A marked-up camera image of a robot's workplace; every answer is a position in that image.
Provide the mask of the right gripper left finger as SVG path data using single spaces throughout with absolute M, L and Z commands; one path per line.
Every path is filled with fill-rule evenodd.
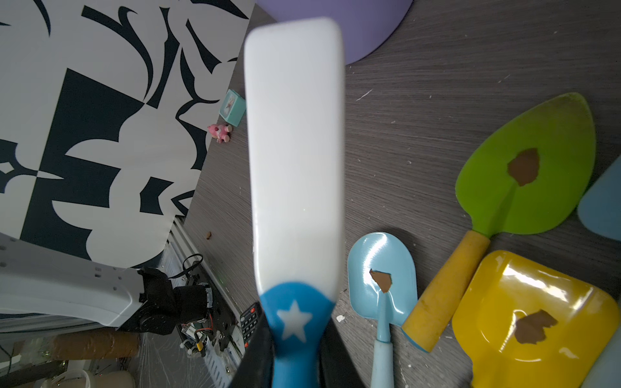
M 274 343 L 265 315 L 261 315 L 229 388 L 270 388 L 273 381 Z

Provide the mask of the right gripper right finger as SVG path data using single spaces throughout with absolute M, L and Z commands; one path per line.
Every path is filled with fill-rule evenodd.
M 320 341 L 320 386 L 365 387 L 332 318 L 328 321 Z

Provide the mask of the light blue scoop trowel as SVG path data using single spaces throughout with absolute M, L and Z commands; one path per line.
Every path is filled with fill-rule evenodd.
M 391 326 L 401 328 L 418 301 L 413 258 L 396 236 L 366 234 L 349 252 L 348 281 L 352 309 L 377 322 L 370 385 L 393 387 Z

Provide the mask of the green trowel yellow handle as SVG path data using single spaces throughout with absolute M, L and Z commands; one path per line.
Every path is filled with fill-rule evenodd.
M 402 325 L 432 352 L 496 234 L 541 234 L 563 223 L 590 182 L 596 130 L 586 98 L 569 92 L 520 114 L 463 165 L 455 195 L 472 227 Z

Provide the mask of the white blue cleaning brush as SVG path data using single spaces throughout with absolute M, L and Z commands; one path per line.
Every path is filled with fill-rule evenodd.
M 344 44 L 327 17 L 254 29 L 244 46 L 256 287 L 272 384 L 317 387 L 344 271 Z

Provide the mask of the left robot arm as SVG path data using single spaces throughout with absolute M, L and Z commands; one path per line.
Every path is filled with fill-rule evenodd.
M 160 335 L 208 316 L 205 286 L 155 268 L 117 268 L 1 236 L 1 312 L 80 318 Z

